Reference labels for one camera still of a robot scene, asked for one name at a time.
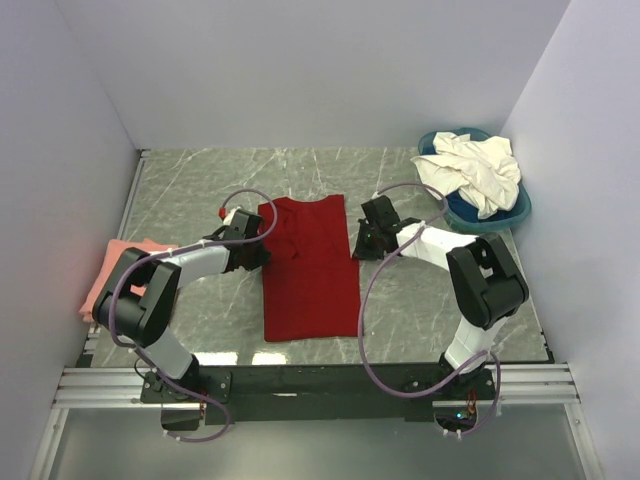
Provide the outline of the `red t shirt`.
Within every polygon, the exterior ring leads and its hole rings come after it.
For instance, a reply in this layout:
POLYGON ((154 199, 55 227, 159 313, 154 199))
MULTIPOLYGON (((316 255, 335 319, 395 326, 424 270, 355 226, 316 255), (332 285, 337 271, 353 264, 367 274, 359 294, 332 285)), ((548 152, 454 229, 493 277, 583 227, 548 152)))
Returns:
POLYGON ((345 197, 288 197, 258 207, 271 259, 262 268, 264 340, 269 343, 355 337, 359 264, 351 256, 345 197))

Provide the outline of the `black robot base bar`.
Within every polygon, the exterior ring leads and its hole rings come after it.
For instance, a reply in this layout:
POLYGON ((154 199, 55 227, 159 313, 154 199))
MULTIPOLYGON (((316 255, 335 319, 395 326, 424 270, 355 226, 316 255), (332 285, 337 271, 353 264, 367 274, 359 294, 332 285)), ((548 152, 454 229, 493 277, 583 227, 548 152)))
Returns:
POLYGON ((447 371, 433 363, 381 364, 374 368, 383 383, 402 392, 392 396, 376 386, 360 365, 333 366, 203 366, 197 391, 222 404, 172 411, 172 404, 195 404, 195 398, 147 372, 140 400, 164 406, 161 421, 170 431, 194 431, 200 423, 298 420, 360 420, 400 418, 470 429, 476 404, 495 398, 497 389, 488 368, 456 377, 438 391, 424 390, 444 379, 447 371))

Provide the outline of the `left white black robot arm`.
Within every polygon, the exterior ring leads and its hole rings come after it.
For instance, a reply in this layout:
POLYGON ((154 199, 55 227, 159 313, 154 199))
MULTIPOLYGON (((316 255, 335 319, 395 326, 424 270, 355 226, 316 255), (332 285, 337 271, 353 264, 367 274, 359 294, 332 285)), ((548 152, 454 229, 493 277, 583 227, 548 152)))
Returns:
POLYGON ((166 376, 164 389, 176 401, 208 387, 199 361, 170 329, 177 294, 204 277, 265 266, 270 253, 259 236, 262 226, 260 215, 236 208, 195 244, 153 253, 127 248, 92 306, 93 320, 129 340, 166 376))

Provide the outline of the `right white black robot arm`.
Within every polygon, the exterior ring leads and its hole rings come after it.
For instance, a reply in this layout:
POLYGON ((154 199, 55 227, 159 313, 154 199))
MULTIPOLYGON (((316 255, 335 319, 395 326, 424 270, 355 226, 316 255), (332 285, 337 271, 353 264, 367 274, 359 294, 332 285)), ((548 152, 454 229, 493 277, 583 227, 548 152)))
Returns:
POLYGON ((472 372, 488 359, 497 333, 529 298, 529 288, 503 239, 497 234, 459 234, 401 219, 381 195, 361 205, 364 217, 354 250, 357 260, 386 266, 397 256, 440 267, 450 275, 461 320, 443 354, 439 374, 444 395, 460 399, 474 386, 472 372))

